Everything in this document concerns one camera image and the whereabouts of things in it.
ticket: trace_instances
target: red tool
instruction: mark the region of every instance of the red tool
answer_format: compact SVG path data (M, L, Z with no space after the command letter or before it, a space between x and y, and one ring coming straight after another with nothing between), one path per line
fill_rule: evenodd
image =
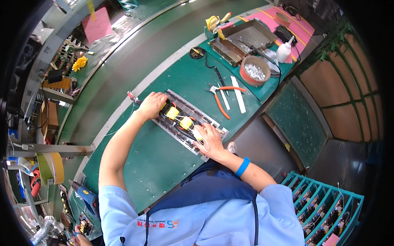
M30 186L32 187L32 196L35 197L41 188L41 184L39 183L40 171L38 169L34 170L33 175L34 175L34 178L32 179L32 183L30 184Z
M210 91L210 92L212 92L212 93L215 94L215 99L216 99L217 105L219 106L220 111L222 112L222 114L223 114L224 116L226 116L227 119L230 119L229 115L224 111L223 107L222 107L221 104L220 104L219 97L216 95L216 90L231 90L231 89L234 89L234 90L240 90L240 91L243 91L243 92L246 92L246 90L243 89L243 88L240 88L240 87L235 87L235 86L222 86L222 87L216 87L216 86L214 86L214 85L211 84L211 83L209 83L209 86L210 86L211 88L206 89L206 90L207 90L207 91Z

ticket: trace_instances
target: yellow flower decoration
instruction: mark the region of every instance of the yellow flower decoration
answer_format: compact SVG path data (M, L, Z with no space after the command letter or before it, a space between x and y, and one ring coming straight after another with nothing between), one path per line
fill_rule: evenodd
M78 60L72 65L72 69L77 72L81 69L81 67L86 66L87 58L82 56L78 58Z

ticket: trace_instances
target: navy blue apron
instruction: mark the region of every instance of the navy blue apron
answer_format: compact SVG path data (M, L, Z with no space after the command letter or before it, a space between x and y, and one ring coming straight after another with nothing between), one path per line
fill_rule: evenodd
M186 207L205 202L240 199L253 202L255 213L255 243L258 244L257 191L242 182L230 169L209 159L181 183L181 187L160 200L146 214L149 217L160 210ZM146 227L145 246L148 245L149 227Z

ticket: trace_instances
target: teal metal rack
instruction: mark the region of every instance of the teal metal rack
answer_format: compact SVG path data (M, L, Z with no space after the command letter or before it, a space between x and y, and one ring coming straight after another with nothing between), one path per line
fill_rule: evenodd
M135 7L138 6L137 0L118 0L118 2L121 4L126 13L130 13Z
M358 224L364 196L290 172L282 185L293 191L305 246L321 246L335 234L342 246Z

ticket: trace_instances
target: light blue shirt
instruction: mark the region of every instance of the light blue shirt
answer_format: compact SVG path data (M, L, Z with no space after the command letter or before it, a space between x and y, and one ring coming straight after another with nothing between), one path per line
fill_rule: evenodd
M128 193L117 186L99 190L99 209L107 246L148 245L200 246L253 245L255 217L253 204L244 200L214 201L157 211L146 223L138 216ZM303 246L304 234L293 205L292 191L284 185L269 185L257 195L258 244Z

